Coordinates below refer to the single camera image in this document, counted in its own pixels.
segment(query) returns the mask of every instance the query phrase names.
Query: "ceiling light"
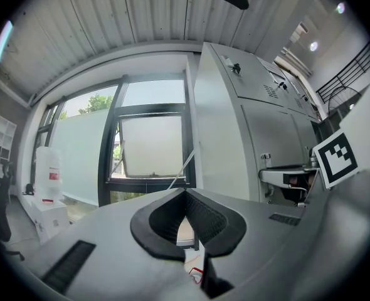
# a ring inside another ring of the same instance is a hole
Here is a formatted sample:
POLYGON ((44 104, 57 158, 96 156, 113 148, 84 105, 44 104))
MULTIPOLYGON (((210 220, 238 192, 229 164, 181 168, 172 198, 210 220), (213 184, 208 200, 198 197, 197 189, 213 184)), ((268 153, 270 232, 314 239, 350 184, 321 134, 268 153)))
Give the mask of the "ceiling light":
POLYGON ((12 31, 12 23, 8 20, 8 22, 5 24, 3 30, 1 31, 0 34, 0 59, 1 59, 1 54, 3 53, 5 44, 7 43, 9 34, 12 31))
POLYGON ((346 6, 344 3, 339 3, 337 6, 337 12, 342 14, 346 10, 346 6))
POLYGON ((314 41, 310 44, 309 49, 315 51, 317 49, 317 41, 314 41))

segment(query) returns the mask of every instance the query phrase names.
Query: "black railing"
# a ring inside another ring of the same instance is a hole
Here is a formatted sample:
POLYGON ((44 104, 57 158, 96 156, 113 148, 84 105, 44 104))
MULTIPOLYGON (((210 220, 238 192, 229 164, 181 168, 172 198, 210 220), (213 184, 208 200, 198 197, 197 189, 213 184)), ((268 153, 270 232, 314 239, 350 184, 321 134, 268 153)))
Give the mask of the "black railing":
POLYGON ((316 92, 326 103, 334 89, 338 87, 349 87, 355 80, 362 76, 370 68, 370 41, 366 46, 346 65, 338 74, 330 79, 323 87, 316 92))

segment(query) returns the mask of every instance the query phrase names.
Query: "white box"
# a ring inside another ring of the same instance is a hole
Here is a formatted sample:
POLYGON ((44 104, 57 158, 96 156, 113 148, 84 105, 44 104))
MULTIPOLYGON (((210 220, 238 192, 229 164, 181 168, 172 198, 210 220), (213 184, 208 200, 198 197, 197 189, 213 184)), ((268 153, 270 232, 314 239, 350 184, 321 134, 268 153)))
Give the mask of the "white box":
POLYGON ((60 231, 69 227, 68 209, 60 201, 43 203, 37 199, 32 200, 33 221, 36 225, 40 244, 46 243, 60 231))

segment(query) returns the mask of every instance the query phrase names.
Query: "plastic container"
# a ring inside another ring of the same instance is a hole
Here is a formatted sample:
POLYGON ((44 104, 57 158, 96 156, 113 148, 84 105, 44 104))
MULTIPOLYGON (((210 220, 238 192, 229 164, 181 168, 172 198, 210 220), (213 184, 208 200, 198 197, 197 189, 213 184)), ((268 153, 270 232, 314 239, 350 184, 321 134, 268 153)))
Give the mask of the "plastic container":
POLYGON ((35 199, 63 199, 60 153, 51 147, 36 149, 35 199))

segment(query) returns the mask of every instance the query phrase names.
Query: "red label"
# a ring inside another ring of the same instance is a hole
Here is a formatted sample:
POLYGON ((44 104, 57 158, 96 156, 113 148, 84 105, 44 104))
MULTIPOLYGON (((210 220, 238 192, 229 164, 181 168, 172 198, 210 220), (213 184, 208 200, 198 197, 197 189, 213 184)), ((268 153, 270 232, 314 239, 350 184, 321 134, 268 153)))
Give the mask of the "red label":
POLYGON ((60 179, 60 175, 58 173, 50 173, 50 179, 57 181, 60 179))

